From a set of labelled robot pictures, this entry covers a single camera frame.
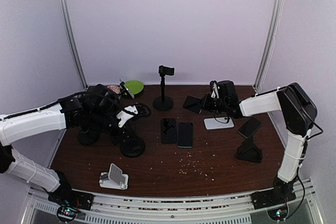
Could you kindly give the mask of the black phone pink edge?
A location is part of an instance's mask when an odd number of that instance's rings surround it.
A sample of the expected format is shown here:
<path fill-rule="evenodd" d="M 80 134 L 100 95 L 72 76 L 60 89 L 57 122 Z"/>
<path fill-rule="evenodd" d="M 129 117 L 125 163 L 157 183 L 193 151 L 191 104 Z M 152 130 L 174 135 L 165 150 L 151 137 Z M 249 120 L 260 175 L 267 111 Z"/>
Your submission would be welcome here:
<path fill-rule="evenodd" d="M 193 113 L 200 114 L 202 111 L 202 100 L 188 95 L 183 103 L 183 108 Z"/>

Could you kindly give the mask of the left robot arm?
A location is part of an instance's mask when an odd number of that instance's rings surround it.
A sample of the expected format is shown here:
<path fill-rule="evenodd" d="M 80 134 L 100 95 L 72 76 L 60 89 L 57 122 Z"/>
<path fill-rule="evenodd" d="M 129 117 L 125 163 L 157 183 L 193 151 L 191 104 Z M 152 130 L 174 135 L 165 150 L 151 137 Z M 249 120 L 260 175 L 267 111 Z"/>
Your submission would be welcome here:
<path fill-rule="evenodd" d="M 104 85 L 76 92 L 39 108 L 1 115 L 1 173 L 12 174 L 43 188 L 64 205 L 76 197 L 64 173 L 48 169 L 23 156 L 12 144 L 40 133 L 81 127 L 95 141 L 101 133 L 119 133 L 139 115 L 135 105 L 122 107 L 120 95 Z"/>

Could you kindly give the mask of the black phone front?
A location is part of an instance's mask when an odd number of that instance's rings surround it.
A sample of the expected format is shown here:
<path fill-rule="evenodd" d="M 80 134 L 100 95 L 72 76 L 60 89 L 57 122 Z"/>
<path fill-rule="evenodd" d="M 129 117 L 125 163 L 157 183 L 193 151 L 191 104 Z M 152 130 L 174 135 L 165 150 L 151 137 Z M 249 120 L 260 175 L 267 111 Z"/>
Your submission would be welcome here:
<path fill-rule="evenodd" d="M 175 118 L 164 118 L 161 120 L 161 143 L 177 143 L 177 129 Z"/>

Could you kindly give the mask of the dark blue-edged smartphone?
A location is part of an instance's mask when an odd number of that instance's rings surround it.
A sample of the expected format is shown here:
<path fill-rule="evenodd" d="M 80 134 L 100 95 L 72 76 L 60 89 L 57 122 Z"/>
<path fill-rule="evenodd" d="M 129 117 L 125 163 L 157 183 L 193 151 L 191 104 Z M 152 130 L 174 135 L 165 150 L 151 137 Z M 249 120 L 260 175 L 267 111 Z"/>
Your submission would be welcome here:
<path fill-rule="evenodd" d="M 244 138 L 250 138 L 260 128 L 261 122 L 254 117 L 249 118 L 237 132 Z"/>

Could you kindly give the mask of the black round-base phone stand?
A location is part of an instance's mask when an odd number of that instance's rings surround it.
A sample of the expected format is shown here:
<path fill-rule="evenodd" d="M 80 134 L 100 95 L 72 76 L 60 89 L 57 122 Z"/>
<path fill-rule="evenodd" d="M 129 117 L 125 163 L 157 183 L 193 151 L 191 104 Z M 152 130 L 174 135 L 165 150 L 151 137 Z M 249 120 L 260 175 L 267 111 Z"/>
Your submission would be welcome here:
<path fill-rule="evenodd" d="M 153 100 L 153 107 L 160 111 L 167 111 L 173 107 L 173 99 L 166 96 L 165 94 L 165 76 L 173 76 L 174 68 L 166 67 L 163 65 L 159 66 L 159 75 L 161 77 L 161 96 Z"/>

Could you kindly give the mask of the black round-base tall stand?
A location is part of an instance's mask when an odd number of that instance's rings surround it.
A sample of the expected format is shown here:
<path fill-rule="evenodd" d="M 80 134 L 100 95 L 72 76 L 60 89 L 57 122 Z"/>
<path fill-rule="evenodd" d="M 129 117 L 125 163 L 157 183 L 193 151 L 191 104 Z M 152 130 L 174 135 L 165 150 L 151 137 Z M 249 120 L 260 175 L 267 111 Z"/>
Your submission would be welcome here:
<path fill-rule="evenodd" d="M 82 145 L 91 145 L 99 139 L 100 133 L 90 129 L 82 128 L 77 136 L 77 140 Z"/>

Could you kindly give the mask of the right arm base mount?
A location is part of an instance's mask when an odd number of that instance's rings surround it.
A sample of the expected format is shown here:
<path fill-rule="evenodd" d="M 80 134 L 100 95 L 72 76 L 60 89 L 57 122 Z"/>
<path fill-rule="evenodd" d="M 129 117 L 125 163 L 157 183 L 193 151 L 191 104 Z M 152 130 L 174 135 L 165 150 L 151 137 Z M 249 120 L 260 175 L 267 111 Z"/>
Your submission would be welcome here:
<path fill-rule="evenodd" d="M 251 201 L 255 210 L 282 205 L 268 212 L 268 216 L 274 221 L 284 221 L 289 217 L 288 202 L 295 199 L 293 183 L 285 183 L 282 180 L 274 181 L 272 189 L 251 194 Z"/>

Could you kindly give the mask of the black phone teal edge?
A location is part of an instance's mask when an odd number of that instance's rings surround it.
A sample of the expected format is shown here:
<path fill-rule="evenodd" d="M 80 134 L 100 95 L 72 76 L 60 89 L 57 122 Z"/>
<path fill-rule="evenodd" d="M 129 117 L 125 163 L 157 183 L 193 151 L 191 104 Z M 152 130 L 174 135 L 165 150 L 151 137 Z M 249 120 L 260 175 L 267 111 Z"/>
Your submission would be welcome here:
<path fill-rule="evenodd" d="M 193 123 L 179 123 L 177 131 L 177 146 L 179 148 L 193 147 Z"/>

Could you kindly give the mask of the white smartphone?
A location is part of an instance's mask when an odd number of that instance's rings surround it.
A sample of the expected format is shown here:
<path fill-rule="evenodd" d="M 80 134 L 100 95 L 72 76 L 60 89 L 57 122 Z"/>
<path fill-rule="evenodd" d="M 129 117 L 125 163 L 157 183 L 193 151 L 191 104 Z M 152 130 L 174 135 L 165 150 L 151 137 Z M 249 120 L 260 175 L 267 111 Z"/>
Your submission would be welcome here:
<path fill-rule="evenodd" d="M 230 129 L 234 127 L 232 119 L 227 116 L 204 119 L 204 125 L 207 130 Z"/>

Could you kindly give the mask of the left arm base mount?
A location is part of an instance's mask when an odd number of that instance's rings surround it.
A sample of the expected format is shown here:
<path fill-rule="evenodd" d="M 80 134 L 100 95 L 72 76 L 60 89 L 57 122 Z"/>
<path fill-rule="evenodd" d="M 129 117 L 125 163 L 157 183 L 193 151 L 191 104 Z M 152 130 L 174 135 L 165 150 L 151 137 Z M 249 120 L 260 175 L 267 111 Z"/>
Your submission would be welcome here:
<path fill-rule="evenodd" d="M 70 200 L 61 199 L 54 193 L 47 192 L 48 200 L 59 205 L 56 217 L 61 223 L 69 223 L 78 217 L 84 217 L 85 211 L 91 210 L 94 195 L 80 191 L 73 191 Z"/>

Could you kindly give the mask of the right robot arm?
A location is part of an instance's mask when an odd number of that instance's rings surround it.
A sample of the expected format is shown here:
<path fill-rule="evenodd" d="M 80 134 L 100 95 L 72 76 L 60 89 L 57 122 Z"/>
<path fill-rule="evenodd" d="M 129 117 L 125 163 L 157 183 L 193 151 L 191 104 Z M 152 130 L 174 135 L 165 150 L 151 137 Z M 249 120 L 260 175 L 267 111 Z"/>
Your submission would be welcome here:
<path fill-rule="evenodd" d="M 211 81 L 211 91 L 201 98 L 201 108 L 212 113 L 224 112 L 232 119 L 273 111 L 282 113 L 288 139 L 269 199 L 279 204 L 289 197 L 306 157 L 308 141 L 312 138 L 311 130 L 316 125 L 318 114 L 317 107 L 300 84 L 293 82 L 240 100 L 232 81 Z"/>

